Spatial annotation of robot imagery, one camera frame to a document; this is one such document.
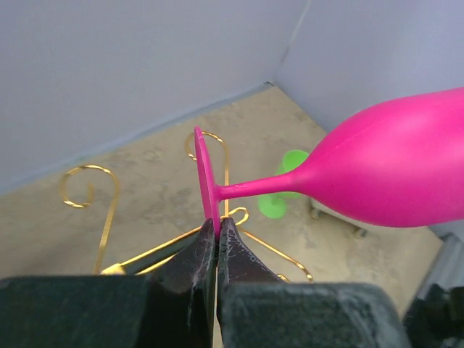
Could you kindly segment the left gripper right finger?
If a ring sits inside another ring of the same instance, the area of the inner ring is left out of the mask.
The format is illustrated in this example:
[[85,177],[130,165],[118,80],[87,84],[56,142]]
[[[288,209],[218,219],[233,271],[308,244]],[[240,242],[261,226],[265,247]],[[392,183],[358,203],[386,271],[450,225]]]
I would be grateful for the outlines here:
[[225,347],[409,347],[393,302],[368,283],[287,283],[221,223],[217,318]]

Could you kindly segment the pink wine glass front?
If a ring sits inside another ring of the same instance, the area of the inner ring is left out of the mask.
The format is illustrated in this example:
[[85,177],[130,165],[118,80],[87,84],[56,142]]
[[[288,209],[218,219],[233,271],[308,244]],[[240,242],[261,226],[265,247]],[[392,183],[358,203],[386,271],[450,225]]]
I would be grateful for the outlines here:
[[392,99],[347,118],[297,168],[220,186],[202,130],[194,129],[206,218],[220,229],[219,204],[297,192],[371,225],[411,228],[463,218],[463,90]]

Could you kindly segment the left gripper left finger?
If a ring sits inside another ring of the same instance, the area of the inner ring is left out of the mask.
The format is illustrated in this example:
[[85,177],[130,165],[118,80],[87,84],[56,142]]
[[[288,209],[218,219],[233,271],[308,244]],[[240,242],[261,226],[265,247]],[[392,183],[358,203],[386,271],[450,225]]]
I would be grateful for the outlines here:
[[1,281],[3,347],[210,347],[215,232],[144,275]]

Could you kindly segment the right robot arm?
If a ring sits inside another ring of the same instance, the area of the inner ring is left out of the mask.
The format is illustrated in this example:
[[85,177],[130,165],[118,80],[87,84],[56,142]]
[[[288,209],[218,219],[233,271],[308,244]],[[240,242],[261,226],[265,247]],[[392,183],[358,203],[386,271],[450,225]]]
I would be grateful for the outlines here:
[[403,326],[412,347],[462,347],[463,287],[432,284],[424,298],[414,299]]

